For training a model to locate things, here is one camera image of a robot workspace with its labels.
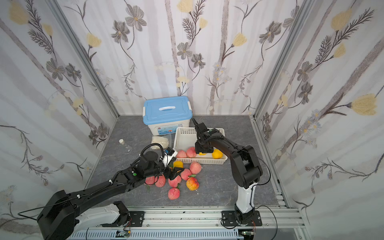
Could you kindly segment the pink peach top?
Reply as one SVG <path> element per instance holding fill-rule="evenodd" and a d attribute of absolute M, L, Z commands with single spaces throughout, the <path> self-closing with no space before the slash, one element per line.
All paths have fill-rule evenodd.
<path fill-rule="evenodd" d="M 184 159 L 187 158 L 187 153 L 183 150 L 178 151 L 177 158 Z"/>

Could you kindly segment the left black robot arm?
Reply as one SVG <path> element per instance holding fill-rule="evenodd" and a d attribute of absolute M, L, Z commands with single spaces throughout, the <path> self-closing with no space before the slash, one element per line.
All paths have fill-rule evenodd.
<path fill-rule="evenodd" d="M 179 176 L 180 172 L 170 167 L 177 154 L 171 148 L 161 156 L 153 151 L 141 153 L 128 168 L 101 184 L 72 193 L 56 192 L 37 217 L 43 238 L 65 240 L 74 232 L 91 227 L 126 226 L 133 217 L 123 202 L 116 201 L 106 207 L 97 205 L 144 185 L 150 177 Z"/>

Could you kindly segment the pink peach second row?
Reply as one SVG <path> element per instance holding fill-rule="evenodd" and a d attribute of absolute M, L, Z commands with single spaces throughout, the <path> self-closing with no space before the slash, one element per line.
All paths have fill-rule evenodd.
<path fill-rule="evenodd" d="M 197 153 L 195 147 L 191 147 L 186 151 L 186 155 L 188 158 L 195 158 Z"/>

